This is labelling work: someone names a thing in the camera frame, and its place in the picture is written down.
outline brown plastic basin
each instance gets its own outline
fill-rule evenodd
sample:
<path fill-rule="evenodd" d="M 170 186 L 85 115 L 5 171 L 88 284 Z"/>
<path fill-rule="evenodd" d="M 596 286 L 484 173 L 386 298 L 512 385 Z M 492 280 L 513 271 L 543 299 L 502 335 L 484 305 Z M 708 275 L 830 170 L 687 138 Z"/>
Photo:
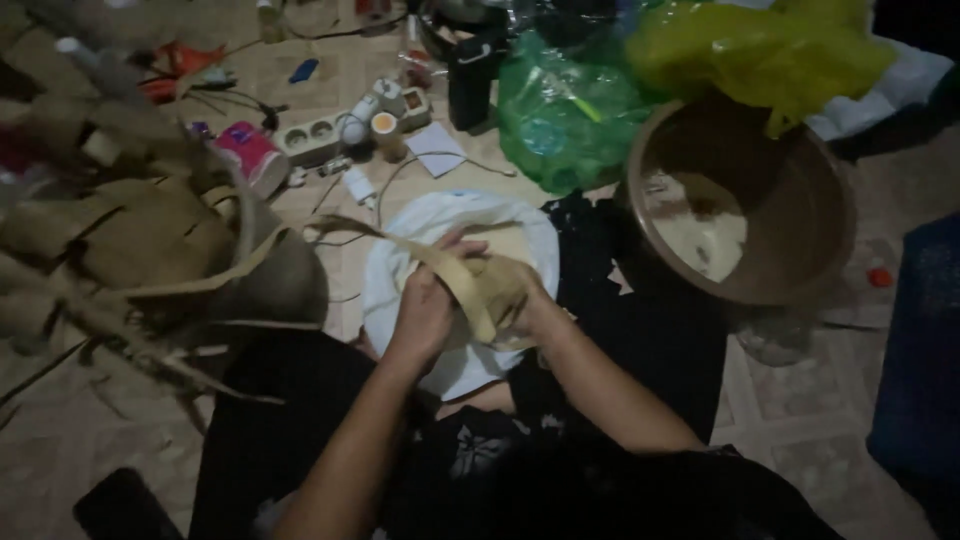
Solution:
<path fill-rule="evenodd" d="M 779 140 L 763 134 L 769 110 L 711 96 L 661 106 L 636 135 L 626 199 L 650 247 L 688 282 L 734 302 L 775 306 L 810 299 L 850 256 L 855 209 L 826 145 L 806 127 Z M 650 177 L 704 175 L 743 209 L 743 258 L 721 282 L 683 262 L 657 232 L 648 207 Z"/>

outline blue object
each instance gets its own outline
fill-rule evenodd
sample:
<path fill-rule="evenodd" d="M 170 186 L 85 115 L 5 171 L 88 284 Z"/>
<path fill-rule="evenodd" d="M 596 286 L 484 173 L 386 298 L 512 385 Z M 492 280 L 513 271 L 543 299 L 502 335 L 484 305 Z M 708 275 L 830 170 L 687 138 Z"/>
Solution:
<path fill-rule="evenodd" d="M 867 450 L 941 538 L 960 538 L 960 213 L 903 239 Z"/>
<path fill-rule="evenodd" d="M 318 64 L 320 64 L 320 61 L 314 58 L 303 61 L 302 64 L 297 66 L 294 74 L 290 76 L 290 79 L 288 80 L 289 83 L 292 85 L 293 83 L 306 81 L 310 78 L 310 75 L 313 75 L 313 70 L 317 69 Z"/>

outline person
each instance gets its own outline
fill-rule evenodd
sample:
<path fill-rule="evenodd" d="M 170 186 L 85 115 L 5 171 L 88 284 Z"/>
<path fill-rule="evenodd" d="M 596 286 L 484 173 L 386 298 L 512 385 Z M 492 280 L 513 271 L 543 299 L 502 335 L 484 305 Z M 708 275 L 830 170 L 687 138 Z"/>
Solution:
<path fill-rule="evenodd" d="M 462 236 L 437 245 L 482 257 Z M 775 473 L 707 447 L 535 272 L 517 278 L 528 299 L 516 326 L 537 353 L 515 371 L 549 374 L 563 406 L 524 414 L 536 406 L 513 378 L 432 410 L 412 399 L 457 309 L 422 266 L 381 358 L 283 331 L 235 363 L 228 382 L 287 404 L 218 397 L 190 537 L 839 538 Z"/>

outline yellow plastic bag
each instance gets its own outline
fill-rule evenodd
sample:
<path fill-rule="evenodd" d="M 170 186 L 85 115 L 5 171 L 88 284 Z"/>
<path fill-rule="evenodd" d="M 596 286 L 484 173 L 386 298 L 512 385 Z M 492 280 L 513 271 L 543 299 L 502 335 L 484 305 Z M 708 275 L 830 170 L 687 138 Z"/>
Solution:
<path fill-rule="evenodd" d="M 835 96 L 863 97 L 897 58 L 857 28 L 865 10 L 863 0 L 779 0 L 771 11 L 667 2 L 641 17 L 626 54 L 658 89 L 691 97 L 714 85 L 773 109 L 765 132 L 777 138 Z"/>

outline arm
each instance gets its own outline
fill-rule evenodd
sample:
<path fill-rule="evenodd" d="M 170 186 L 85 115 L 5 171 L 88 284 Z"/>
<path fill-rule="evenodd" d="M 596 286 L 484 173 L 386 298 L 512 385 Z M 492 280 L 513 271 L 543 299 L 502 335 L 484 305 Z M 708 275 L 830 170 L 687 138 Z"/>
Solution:
<path fill-rule="evenodd" d="M 486 242 L 445 235 L 438 247 L 458 257 L 482 253 Z M 358 538 L 372 526 L 390 473 L 407 397 L 443 349 L 453 323 L 450 294 L 426 267 L 403 288 L 390 345 L 274 531 L 275 540 Z"/>
<path fill-rule="evenodd" d="M 613 363 L 553 302 L 539 277 L 525 280 L 529 297 L 520 324 L 577 410 L 630 452 L 703 448 L 677 413 Z"/>

